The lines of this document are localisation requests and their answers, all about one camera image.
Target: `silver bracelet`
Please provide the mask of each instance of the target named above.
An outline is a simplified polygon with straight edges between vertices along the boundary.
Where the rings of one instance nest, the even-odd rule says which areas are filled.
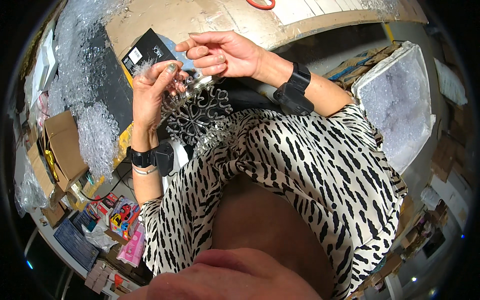
[[[150,174],[150,173],[158,170],[158,168],[155,167],[155,168],[153,168],[153,169],[151,169],[151,170],[148,170],[148,171],[142,171],[142,170],[137,169],[137,168],[136,168],[135,166],[133,166],[133,165],[132,165],[132,169],[133,169],[135,172],[137,172],[138,174],[141,174],[141,175],[148,175],[148,174]]]

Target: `wooden tabletop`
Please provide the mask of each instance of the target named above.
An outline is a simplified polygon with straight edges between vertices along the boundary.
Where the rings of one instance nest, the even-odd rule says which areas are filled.
[[[278,0],[267,11],[246,0],[132,0],[127,10],[112,18],[106,30],[120,58],[149,28],[175,43],[187,39],[190,32],[234,30],[272,50],[347,25],[428,22],[416,0],[398,0],[395,13],[363,8],[361,0]]]

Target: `zebra print dress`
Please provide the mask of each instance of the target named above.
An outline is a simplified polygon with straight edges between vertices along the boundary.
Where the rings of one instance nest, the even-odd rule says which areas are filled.
[[[222,187],[245,173],[303,217],[332,265],[333,298],[347,297],[388,252],[407,193],[381,135],[355,104],[329,118],[248,109],[230,120],[233,143],[191,160],[143,205],[147,266],[178,272],[209,249]]]

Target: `barcode sticker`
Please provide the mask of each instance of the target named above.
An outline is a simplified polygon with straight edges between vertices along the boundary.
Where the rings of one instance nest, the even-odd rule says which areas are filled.
[[[133,61],[133,63],[138,63],[138,61],[140,60],[140,58],[142,58],[142,54],[140,53],[140,51],[138,51],[137,47],[133,48],[133,50],[130,52],[130,54],[128,55],[128,57],[130,57],[130,59]]]

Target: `cable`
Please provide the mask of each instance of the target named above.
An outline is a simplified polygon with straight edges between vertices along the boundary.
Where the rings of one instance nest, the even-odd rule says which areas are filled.
[[[275,0],[269,0],[272,4],[270,5],[261,5],[261,4],[258,4],[256,2],[254,2],[253,0],[247,0],[247,2],[253,6],[253,7],[256,7],[258,9],[261,9],[261,10],[270,10],[272,8],[275,7]]]
[[[123,174],[123,175],[120,177],[119,181],[117,181],[117,183],[115,183],[115,185],[113,186],[113,188],[108,192],[108,194],[106,194],[105,196],[101,197],[100,199],[88,198],[87,195],[85,195],[84,191],[82,191],[82,190],[80,190],[80,193],[82,193],[82,195],[83,195],[85,198],[87,198],[88,200],[90,200],[90,201],[103,200],[103,199],[105,199],[108,195],[110,195],[111,192],[113,192],[113,190],[118,186],[118,184],[119,184],[120,182],[123,182],[123,181],[122,181],[123,177],[125,177],[128,173],[130,173],[131,170],[132,170],[132,168],[130,168],[130,170],[128,170],[125,174]]]

